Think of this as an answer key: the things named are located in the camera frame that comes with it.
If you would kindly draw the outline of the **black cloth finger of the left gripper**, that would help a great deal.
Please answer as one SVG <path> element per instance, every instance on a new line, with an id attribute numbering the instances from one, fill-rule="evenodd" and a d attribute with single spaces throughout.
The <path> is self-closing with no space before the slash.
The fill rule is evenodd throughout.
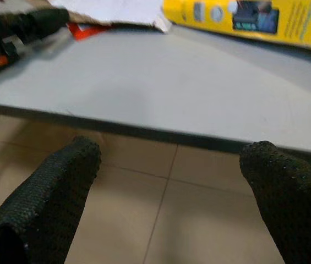
<path id="1" fill-rule="evenodd" d="M 18 14 L 15 34 L 23 43 L 32 43 L 53 35 L 69 22 L 69 12 L 64 8 L 42 8 Z"/>

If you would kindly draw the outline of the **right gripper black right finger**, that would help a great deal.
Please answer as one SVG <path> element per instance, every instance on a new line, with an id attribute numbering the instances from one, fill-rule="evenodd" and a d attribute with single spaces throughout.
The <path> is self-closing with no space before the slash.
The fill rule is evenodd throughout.
<path id="1" fill-rule="evenodd" d="M 260 215 L 285 263 L 311 263 L 311 165 L 268 141 L 239 155 Z"/>

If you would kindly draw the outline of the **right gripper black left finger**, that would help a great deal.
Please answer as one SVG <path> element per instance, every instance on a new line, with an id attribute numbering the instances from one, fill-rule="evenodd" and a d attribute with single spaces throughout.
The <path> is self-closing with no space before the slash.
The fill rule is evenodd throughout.
<path id="1" fill-rule="evenodd" d="M 100 163 L 84 136 L 50 154 L 0 206 L 0 263 L 64 263 Z"/>

